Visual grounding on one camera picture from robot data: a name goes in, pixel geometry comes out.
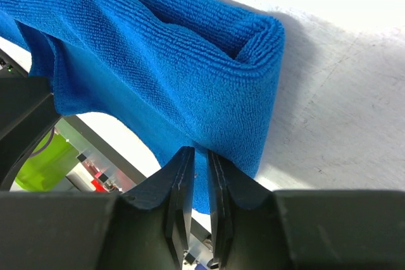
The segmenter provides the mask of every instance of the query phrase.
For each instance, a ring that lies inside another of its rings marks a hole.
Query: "blue microfiber towel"
[[[256,174],[284,48],[276,19],[218,0],[0,0],[0,36],[32,53],[60,114],[108,113],[162,165],[195,147],[198,211],[206,149]]]

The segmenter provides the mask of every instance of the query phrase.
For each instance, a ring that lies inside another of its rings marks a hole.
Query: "white table surface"
[[[256,179],[270,189],[405,190],[405,0],[232,1],[276,16],[287,32]],[[27,52],[0,47],[29,69]],[[114,118],[80,118],[145,175],[159,169]]]

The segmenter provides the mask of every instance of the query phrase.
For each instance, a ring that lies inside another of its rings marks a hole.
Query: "towel fold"
[[[198,211],[206,149],[256,174],[284,48],[276,19],[218,0],[0,0],[0,36],[32,53],[60,114],[116,117],[161,165],[196,147]]]

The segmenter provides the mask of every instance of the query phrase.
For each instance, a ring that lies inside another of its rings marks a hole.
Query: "red component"
[[[92,180],[91,183],[92,183],[92,185],[95,186],[95,188],[96,188],[96,191],[95,191],[95,192],[107,192],[107,190],[104,189],[103,186],[100,185],[97,180]]]

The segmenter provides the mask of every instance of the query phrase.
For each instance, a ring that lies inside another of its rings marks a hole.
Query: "green object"
[[[35,148],[39,150],[48,140],[48,133]],[[18,172],[16,183],[28,191],[50,191],[78,164],[78,152],[61,136],[55,134],[40,154],[29,158]]]

